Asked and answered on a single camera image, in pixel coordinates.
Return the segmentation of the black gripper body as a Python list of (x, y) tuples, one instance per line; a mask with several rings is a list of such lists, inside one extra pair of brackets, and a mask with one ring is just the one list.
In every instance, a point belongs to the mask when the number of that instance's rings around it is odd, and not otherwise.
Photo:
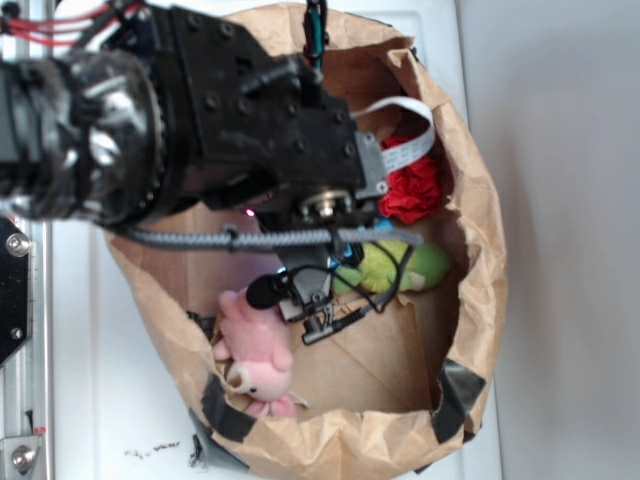
[[(312, 345), (330, 337), (380, 309), (372, 297), (353, 280), (337, 271), (334, 262), (348, 266), (364, 258), (363, 244), (375, 209), (371, 201), (358, 204), (351, 197), (317, 197), (302, 204), (294, 223), (278, 229), (274, 251), (283, 262), (281, 309), (285, 319), (302, 321), (302, 341)], [(344, 317), (334, 316), (333, 282), (344, 283), (365, 300), (363, 307)]]

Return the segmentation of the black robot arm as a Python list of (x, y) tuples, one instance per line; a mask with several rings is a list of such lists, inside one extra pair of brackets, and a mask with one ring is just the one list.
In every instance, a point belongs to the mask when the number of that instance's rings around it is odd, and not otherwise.
[(118, 1), (58, 57), (1, 65), (1, 197), (34, 220), (82, 219), (172, 250), (275, 253), (311, 344), (333, 315), (329, 261), (377, 239), (386, 168), (375, 138), (314, 67), (243, 26)]

